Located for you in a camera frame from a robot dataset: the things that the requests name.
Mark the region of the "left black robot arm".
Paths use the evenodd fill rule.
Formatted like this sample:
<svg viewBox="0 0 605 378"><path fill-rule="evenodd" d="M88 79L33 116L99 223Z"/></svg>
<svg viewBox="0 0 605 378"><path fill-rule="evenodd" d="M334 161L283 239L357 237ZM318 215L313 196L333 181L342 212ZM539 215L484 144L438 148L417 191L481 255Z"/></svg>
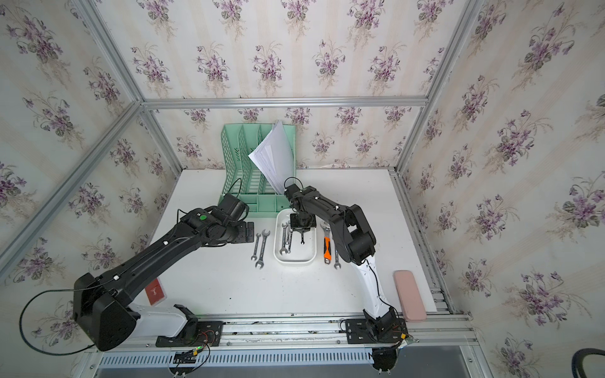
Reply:
<svg viewBox="0 0 605 378"><path fill-rule="evenodd" d="M164 236L119 266L74 283L73 319L100 351L110 351L131 336L175 337L194 322L191 311L176 306L159 312L133 301L181 258L200 248L245 243L249 207L227 194L217 206L184 214Z"/></svg>

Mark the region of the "small silver wrench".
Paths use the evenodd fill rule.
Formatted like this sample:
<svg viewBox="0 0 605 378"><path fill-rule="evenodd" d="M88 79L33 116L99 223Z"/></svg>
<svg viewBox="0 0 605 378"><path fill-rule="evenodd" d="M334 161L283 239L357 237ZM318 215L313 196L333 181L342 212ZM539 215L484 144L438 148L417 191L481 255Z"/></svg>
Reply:
<svg viewBox="0 0 605 378"><path fill-rule="evenodd" d="M251 256L252 261L257 261L257 259L258 259L258 245L259 245L259 241L260 241L261 237L262 237L261 233L257 233L255 235L255 246L254 246L253 255Z"/></svg>

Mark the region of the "orange handled adjustable wrench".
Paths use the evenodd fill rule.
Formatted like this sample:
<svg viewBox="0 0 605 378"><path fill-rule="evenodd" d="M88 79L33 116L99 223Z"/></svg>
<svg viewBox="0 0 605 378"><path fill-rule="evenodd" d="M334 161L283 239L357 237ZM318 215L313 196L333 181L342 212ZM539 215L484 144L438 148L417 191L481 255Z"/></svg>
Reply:
<svg viewBox="0 0 605 378"><path fill-rule="evenodd" d="M332 261L332 251L331 251L331 229L328 225L327 222L323 222L321 224L321 229L324 232L324 239L323 239L323 258L324 258L324 263L326 265L330 265L331 261Z"/></svg>

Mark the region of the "white plastic storage box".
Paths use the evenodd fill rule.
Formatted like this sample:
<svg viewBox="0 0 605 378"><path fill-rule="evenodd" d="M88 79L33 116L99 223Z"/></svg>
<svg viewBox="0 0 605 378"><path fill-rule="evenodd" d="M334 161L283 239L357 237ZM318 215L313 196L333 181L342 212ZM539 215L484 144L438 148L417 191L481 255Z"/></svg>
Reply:
<svg viewBox="0 0 605 378"><path fill-rule="evenodd" d="M291 232L291 253L280 255L282 241L282 225L290 221L292 209L283 209L276 218L276 240L274 242L274 257L284 266L308 266L318 256L318 230L312 228L305 233L305 244L301 244L299 232Z"/></svg>

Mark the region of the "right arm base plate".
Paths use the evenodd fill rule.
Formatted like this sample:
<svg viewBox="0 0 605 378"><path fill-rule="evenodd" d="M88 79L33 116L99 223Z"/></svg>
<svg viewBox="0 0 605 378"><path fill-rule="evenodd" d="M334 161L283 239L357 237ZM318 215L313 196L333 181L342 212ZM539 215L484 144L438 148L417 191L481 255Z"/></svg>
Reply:
<svg viewBox="0 0 605 378"><path fill-rule="evenodd" d="M343 332L348 344L395 344L408 334L406 322L398 313L389 310L385 315L372 318L364 313L363 318L345 319Z"/></svg>

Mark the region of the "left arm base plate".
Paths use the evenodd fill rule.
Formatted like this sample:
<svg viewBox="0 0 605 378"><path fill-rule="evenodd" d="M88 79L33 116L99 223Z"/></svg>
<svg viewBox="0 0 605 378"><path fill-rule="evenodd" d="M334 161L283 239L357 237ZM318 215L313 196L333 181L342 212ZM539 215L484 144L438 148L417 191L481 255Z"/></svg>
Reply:
<svg viewBox="0 0 605 378"><path fill-rule="evenodd" d="M168 337L159 335L155 346L159 348L168 347L195 347L218 346L221 340L224 322L222 321L203 321L198 318L189 308L176 304L173 306L180 314L185 316L186 323L184 327L175 336Z"/></svg>

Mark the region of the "silver combination wrench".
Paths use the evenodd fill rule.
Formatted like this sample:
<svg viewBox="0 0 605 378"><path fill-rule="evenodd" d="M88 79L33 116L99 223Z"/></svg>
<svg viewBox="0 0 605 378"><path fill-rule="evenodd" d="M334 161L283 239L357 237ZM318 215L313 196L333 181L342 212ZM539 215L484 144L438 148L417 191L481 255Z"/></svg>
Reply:
<svg viewBox="0 0 605 378"><path fill-rule="evenodd" d="M339 269L341 267L341 264L340 264L339 255L338 255L337 250L334 250L332 252L332 259L333 259L334 269Z"/></svg>

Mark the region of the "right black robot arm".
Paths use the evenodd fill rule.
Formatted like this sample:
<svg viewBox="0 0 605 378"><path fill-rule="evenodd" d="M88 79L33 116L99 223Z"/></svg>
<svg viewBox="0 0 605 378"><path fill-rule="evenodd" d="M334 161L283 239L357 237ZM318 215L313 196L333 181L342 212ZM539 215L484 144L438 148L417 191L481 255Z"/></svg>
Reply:
<svg viewBox="0 0 605 378"><path fill-rule="evenodd" d="M332 236L331 251L357 269L364 286L363 314L370 340L391 343L394 348L403 346L407 331L398 311L383 298L374 258L377 239L362 208L336 203L312 186L288 184L285 197L292 209L291 230L304 235L317 226L318 219L327 222Z"/></svg>

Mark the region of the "large silver wrench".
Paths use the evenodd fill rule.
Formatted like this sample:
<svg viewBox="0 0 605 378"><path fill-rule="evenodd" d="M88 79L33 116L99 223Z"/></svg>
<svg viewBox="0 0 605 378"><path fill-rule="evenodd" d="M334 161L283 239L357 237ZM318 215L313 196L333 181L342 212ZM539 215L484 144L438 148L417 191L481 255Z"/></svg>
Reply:
<svg viewBox="0 0 605 378"><path fill-rule="evenodd" d="M258 255L258 259L255 263L255 267L257 269L263 269L263 267L264 267L264 254L265 254L265 249L266 249L266 242L270 236L270 231L267 229L264 229L262 231L261 235L262 235L262 244L261 244L260 255Z"/></svg>

